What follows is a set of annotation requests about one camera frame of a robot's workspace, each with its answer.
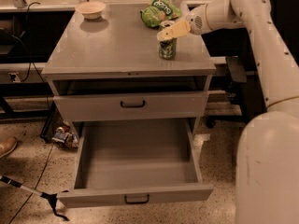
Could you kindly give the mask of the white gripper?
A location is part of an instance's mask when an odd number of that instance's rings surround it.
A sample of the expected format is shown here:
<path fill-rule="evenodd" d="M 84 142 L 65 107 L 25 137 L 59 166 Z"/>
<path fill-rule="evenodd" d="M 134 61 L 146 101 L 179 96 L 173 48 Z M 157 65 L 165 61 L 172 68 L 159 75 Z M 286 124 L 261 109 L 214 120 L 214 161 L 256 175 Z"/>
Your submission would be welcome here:
<path fill-rule="evenodd" d="M 191 31 L 194 35 L 202 35 L 208 32 L 206 22 L 206 5 L 192 9 L 186 16 L 186 20 L 177 21 L 164 28 L 157 34 L 159 41 L 170 40 L 187 35 Z"/>

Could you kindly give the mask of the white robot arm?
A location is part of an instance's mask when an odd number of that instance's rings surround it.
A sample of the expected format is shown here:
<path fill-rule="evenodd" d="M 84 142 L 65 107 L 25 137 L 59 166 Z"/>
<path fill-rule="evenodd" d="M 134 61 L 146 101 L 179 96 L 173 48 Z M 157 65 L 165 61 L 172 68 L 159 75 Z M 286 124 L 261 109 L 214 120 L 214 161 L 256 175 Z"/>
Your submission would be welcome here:
<path fill-rule="evenodd" d="M 249 34 L 266 112 L 239 139 L 235 224 L 299 224 L 299 66 L 272 21 L 270 1 L 212 0 L 157 39 L 240 27 Z"/>

